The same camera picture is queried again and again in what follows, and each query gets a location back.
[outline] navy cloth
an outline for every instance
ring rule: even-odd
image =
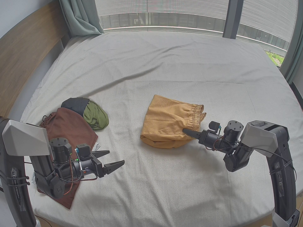
[[[70,110],[75,111],[83,117],[84,110],[86,105],[88,104],[89,99],[83,97],[70,97],[68,100],[65,100],[62,104],[62,108],[68,108]]]

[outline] wooden bed frame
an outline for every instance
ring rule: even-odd
[[[54,0],[0,39],[0,116],[8,117],[27,80],[61,38],[68,38],[68,27]]]

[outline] white bed sheet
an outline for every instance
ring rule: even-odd
[[[267,161],[228,172],[224,154],[193,140],[177,149],[140,141],[154,94],[204,104],[223,127],[265,120],[288,127],[297,193],[303,190],[303,113],[279,70],[256,44],[174,32],[121,32],[76,38],[54,62],[25,109],[38,124],[69,97],[89,97],[108,113],[97,131],[102,163],[125,165],[82,182],[70,210],[29,186],[35,214],[63,226],[243,226],[268,215],[274,199]],[[26,166],[32,175],[32,167]]]

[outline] robotic arm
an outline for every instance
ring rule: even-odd
[[[245,167],[254,150],[265,155],[275,199],[273,227],[295,227],[300,212],[296,209],[294,168],[287,128],[265,121],[252,121],[247,123],[241,141],[238,138],[244,127],[240,122],[229,121],[224,135],[219,135],[221,126],[217,122],[210,122],[209,128],[202,132],[183,129],[183,132],[198,139],[206,149],[225,153],[223,160],[230,172]]]
[[[46,129],[4,117],[0,117],[0,135],[0,178],[18,227],[38,226],[28,195],[24,156],[30,156],[37,187],[55,199],[63,197],[66,183],[81,181],[89,174],[101,178],[124,165],[122,160],[102,166],[97,158],[109,150],[91,152],[85,143],[77,146],[78,158],[72,160],[67,139],[48,141]]]

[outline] gray-green curtain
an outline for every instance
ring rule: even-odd
[[[59,0],[59,2],[72,36],[104,33],[95,0]]]
[[[303,60],[303,0],[298,0],[297,21],[289,49],[280,68],[288,84],[291,84]]]

